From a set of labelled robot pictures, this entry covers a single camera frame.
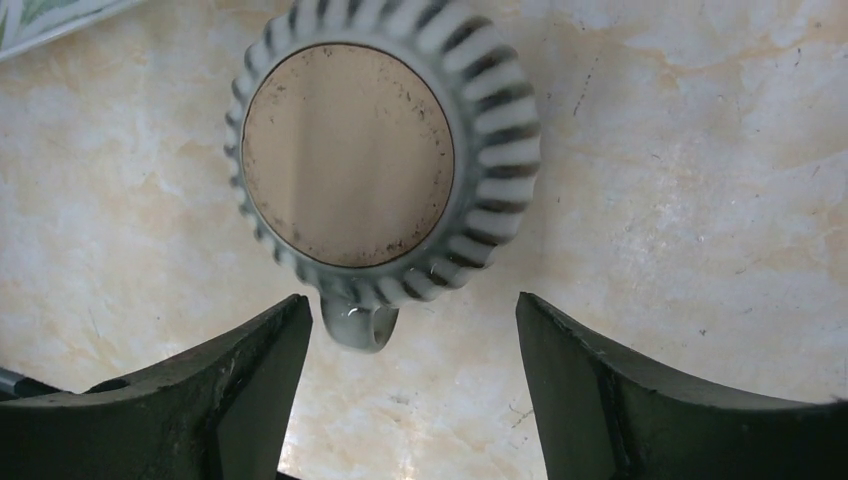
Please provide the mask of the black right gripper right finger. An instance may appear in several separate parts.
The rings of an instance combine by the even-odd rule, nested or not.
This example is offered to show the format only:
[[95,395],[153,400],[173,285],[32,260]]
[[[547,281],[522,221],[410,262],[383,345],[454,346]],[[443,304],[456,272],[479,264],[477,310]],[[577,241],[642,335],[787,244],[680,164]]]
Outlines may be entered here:
[[520,351],[551,479],[843,479],[847,404],[714,383],[645,356],[531,293]]

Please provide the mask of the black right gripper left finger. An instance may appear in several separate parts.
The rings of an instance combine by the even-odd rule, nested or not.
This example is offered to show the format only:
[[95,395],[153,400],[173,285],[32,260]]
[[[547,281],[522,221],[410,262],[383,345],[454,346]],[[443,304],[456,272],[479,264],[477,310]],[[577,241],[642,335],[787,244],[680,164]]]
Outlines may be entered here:
[[85,392],[1,401],[1,475],[276,479],[312,323],[293,295]]

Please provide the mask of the striped grey white mug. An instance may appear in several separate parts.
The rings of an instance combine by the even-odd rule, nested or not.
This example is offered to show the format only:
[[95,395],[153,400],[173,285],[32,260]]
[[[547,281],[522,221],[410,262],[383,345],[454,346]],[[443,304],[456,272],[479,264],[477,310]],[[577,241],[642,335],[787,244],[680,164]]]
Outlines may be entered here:
[[464,1],[296,1],[232,96],[240,212],[347,348],[382,350],[403,305],[487,268],[532,201],[534,89]]

